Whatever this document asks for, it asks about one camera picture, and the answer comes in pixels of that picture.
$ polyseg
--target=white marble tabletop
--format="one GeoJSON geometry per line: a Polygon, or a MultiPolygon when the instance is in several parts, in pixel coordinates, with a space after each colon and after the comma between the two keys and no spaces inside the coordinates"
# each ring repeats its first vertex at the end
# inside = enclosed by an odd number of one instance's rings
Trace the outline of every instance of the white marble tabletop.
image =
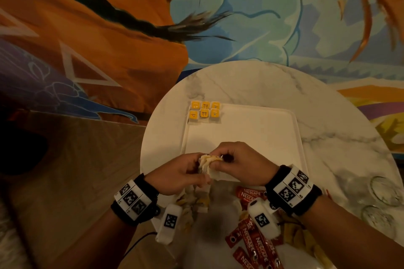
{"type": "Polygon", "coordinates": [[[347,174],[383,175],[402,186],[383,139],[346,98],[305,73],[259,61],[209,66],[176,84],[149,120],[141,149],[142,172],[148,173],[180,154],[191,100],[293,111],[310,178],[327,188],[342,206],[347,198],[339,181],[347,174]]]}

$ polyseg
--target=floor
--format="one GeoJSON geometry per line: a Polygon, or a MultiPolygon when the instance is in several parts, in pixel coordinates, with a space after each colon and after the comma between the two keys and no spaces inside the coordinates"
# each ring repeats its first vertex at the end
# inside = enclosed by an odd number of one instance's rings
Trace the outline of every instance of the floor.
{"type": "MultiPolygon", "coordinates": [[[[50,147],[33,171],[7,178],[8,192],[35,262],[45,268],[139,174],[145,127],[35,112],[25,127],[45,136],[50,147]]],[[[154,231],[150,222],[141,224],[133,242],[150,231],[154,231]]],[[[171,269],[174,261],[148,236],[119,269],[135,266],[171,269]]]]}

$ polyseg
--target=mural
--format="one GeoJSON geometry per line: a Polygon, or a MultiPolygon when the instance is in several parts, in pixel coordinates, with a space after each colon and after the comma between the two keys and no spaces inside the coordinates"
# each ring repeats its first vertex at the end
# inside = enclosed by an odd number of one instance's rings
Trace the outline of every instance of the mural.
{"type": "Polygon", "coordinates": [[[256,59],[330,84],[404,154],[404,0],[0,0],[0,36],[0,91],[33,110],[146,124],[190,73],[256,59]]]}

